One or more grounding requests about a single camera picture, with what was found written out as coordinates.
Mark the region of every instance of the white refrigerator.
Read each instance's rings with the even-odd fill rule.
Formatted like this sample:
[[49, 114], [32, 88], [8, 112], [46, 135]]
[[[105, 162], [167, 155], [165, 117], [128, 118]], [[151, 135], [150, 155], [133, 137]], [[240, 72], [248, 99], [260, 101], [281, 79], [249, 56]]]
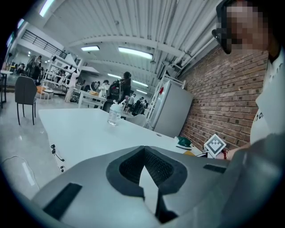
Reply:
[[163, 85], [147, 129], [174, 138], [179, 136], [187, 118], [193, 95], [170, 81]]

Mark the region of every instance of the glasses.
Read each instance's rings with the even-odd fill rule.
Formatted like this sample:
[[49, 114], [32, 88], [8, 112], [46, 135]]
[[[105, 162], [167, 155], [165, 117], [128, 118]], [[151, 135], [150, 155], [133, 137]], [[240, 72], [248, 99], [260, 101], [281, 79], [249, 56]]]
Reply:
[[224, 52], [227, 54], [231, 53], [228, 41], [232, 39], [231, 29], [227, 26], [227, 7], [235, 1], [236, 0], [224, 0], [217, 5], [216, 11], [221, 28], [212, 30], [212, 35], [216, 38]]

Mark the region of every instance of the corrugated ceiling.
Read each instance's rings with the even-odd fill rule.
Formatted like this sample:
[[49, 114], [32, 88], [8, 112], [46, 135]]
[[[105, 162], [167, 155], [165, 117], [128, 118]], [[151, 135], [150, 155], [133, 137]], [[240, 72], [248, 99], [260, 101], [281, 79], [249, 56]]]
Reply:
[[[98, 45], [100, 51], [83, 53], [84, 61], [101, 74], [130, 71], [133, 79], [152, 80], [162, 61], [172, 63], [193, 41], [203, 22], [214, 15], [219, 0], [61, 0], [44, 28], [58, 33], [70, 50]], [[209, 21], [189, 52], [215, 24]], [[156, 64], [123, 54], [128, 47], [154, 55]]]

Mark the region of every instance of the black rubber pad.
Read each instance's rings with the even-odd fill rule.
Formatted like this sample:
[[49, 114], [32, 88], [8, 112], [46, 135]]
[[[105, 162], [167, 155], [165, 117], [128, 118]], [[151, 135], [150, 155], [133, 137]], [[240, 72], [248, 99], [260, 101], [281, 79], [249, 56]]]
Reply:
[[74, 200], [82, 186], [69, 183], [45, 208], [44, 212], [55, 219], [60, 219]]

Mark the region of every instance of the water bottle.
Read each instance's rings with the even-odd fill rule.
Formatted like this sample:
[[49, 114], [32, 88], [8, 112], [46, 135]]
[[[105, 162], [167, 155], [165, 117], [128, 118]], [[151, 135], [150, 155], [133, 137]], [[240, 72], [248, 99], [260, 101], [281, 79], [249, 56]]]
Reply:
[[109, 117], [108, 117], [108, 123], [111, 125], [117, 125], [121, 115], [123, 113], [123, 104], [118, 104], [114, 101], [114, 104], [110, 107]]

